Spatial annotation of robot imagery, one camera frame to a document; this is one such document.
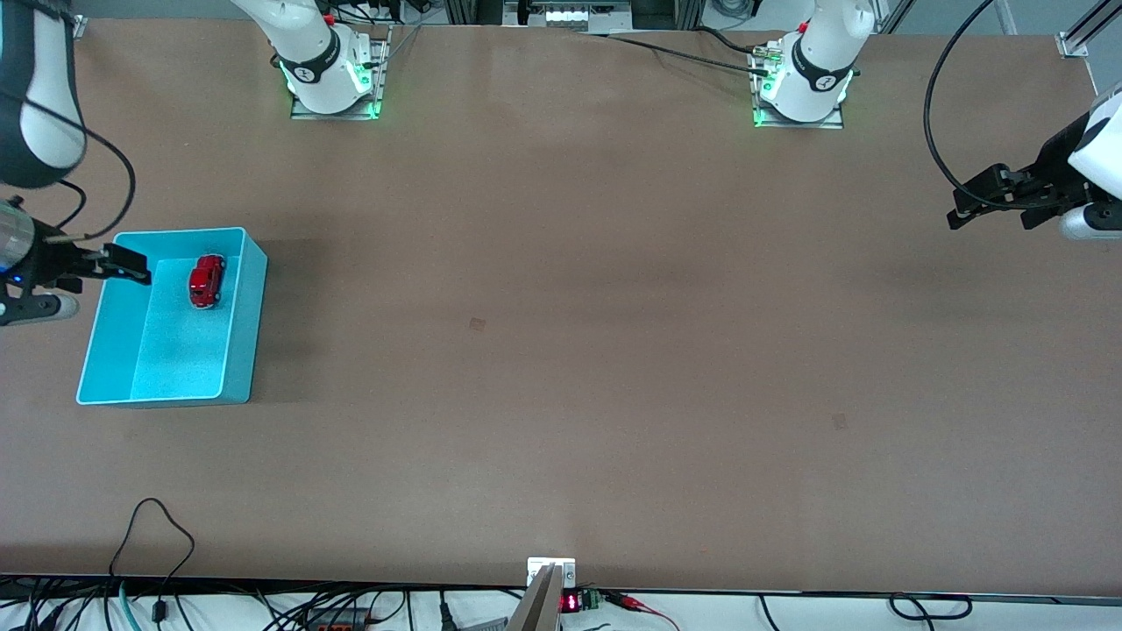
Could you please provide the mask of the red clip lead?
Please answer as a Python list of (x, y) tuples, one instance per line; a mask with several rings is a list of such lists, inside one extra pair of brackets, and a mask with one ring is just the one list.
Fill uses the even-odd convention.
[(625, 592), (600, 589), (600, 596), (607, 603), (611, 604), (611, 606), (618, 606), (632, 613), (641, 613), (641, 614), (649, 614), (652, 616), (656, 616), (657, 619), (665, 620), (665, 622), (673, 628), (673, 631), (682, 631), (681, 627), (678, 627), (678, 623), (674, 622), (673, 619), (671, 619), (664, 613), (661, 613), (656, 609), (646, 606), (646, 604), (643, 603), (640, 598), (633, 598), (633, 596), (625, 594)]

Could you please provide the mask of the red beetle toy car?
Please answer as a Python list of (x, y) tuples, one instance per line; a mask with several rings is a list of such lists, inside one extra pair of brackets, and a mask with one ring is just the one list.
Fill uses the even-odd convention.
[(224, 256), (201, 256), (188, 275), (188, 302), (197, 310), (215, 308), (221, 300), (221, 285), (227, 262)]

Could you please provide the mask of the grey orange power strip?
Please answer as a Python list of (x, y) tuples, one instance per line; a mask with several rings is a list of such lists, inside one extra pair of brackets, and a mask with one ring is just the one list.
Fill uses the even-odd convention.
[(303, 631), (367, 631), (370, 623), (370, 612), (357, 606), (309, 609), (300, 619)]

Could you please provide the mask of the lit background device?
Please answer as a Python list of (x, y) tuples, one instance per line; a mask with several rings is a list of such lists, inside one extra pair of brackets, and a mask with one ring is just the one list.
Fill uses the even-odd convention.
[(632, 33), (629, 0), (502, 0), (502, 25), (574, 33)]

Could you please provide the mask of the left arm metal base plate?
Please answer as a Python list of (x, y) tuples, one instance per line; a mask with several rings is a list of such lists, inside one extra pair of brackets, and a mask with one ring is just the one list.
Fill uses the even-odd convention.
[(847, 68), (839, 77), (826, 74), (820, 80), (827, 88), (816, 91), (813, 83), (790, 63), (791, 48), (791, 44), (779, 39), (747, 53), (753, 71), (749, 85), (754, 125), (839, 131), (844, 127), (842, 101), (853, 73)]

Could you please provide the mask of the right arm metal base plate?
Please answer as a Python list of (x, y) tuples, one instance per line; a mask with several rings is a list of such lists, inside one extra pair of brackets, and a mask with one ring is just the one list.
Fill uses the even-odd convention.
[(294, 84), (287, 80), (286, 88), (291, 93), (289, 118), (319, 121), (373, 121), (380, 118), (395, 33), (396, 25), (386, 25), (376, 33), (352, 27), (340, 53), (341, 60), (344, 61), (340, 61), (337, 67), (347, 74), (347, 88), (356, 93), (357, 99), (344, 110), (332, 113), (316, 112), (302, 103)]

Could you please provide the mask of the blue plastic box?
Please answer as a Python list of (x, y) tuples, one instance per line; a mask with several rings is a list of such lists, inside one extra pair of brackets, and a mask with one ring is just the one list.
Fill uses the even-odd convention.
[[(134, 231), (114, 244), (145, 256), (151, 284), (105, 280), (89, 333), (80, 405), (236, 405), (252, 390), (268, 258), (242, 227)], [(188, 302), (206, 255), (226, 263), (217, 307)]]

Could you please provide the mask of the grey metal mount bar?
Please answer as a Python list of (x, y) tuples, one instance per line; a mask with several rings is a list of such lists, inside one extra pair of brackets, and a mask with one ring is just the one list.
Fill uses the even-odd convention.
[(528, 571), (528, 588), (504, 631), (560, 631), (560, 600), (565, 589), (565, 564), (549, 560)]

